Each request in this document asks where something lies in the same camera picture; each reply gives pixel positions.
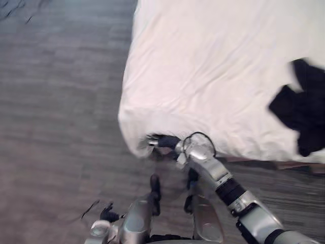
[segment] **gray carpet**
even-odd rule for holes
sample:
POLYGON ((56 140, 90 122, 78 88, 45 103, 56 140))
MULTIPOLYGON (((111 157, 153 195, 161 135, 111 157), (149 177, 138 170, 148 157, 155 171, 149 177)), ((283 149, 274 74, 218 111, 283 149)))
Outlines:
MULTIPOLYGON (((83 243, 105 203, 124 213, 149 190, 153 172, 164 196, 152 233, 191 236, 184 174, 172 162, 136 159, 118 126, 135 1, 52 0, 36 12, 38 2, 0 22, 0 243, 83 243), (74 221, 96 199, 101 204, 74 221)), ((227 167, 288 229, 325 241, 323 177, 269 163, 227 167)), ((212 200, 226 243, 243 243, 212 200)))

